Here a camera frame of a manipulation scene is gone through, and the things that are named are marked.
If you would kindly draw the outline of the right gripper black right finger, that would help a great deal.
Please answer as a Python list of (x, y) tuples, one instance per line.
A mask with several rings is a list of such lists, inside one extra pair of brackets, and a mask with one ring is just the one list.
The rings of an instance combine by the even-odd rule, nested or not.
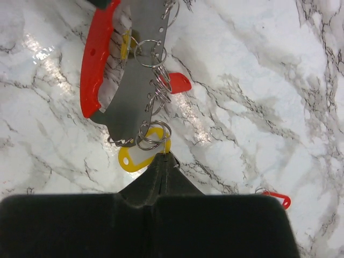
[(251, 195), (169, 195), (152, 206), (151, 257), (299, 257), (285, 209)]

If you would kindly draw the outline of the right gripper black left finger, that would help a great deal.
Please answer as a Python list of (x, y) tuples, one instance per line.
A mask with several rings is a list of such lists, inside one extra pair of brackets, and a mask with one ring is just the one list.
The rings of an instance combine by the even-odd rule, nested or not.
[(153, 204), (164, 156), (118, 193), (13, 195), (1, 201), (1, 257), (159, 257)]

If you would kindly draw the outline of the large red key tag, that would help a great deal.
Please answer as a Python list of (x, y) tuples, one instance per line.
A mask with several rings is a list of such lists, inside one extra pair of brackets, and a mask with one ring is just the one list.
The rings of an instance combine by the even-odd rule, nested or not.
[(255, 193), (276, 198), (285, 210), (287, 210), (291, 206), (291, 198), (287, 195), (269, 191), (266, 188), (257, 188), (255, 190)]

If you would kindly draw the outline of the metal red key organizer plate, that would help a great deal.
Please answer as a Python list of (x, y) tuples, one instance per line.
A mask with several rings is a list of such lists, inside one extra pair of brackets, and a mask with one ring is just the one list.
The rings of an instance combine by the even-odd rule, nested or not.
[(147, 133), (154, 99), (158, 97), (159, 71), (167, 57), (164, 47), (169, 15), (176, 1), (129, 1), (131, 28), (127, 44), (135, 42), (126, 59), (118, 89), (105, 111), (101, 111), (98, 92), (110, 56), (110, 39), (114, 32), (113, 15), (120, 1), (109, 1), (97, 8), (84, 48), (80, 104), (82, 114), (96, 124), (105, 125), (110, 139), (118, 147), (132, 147)]

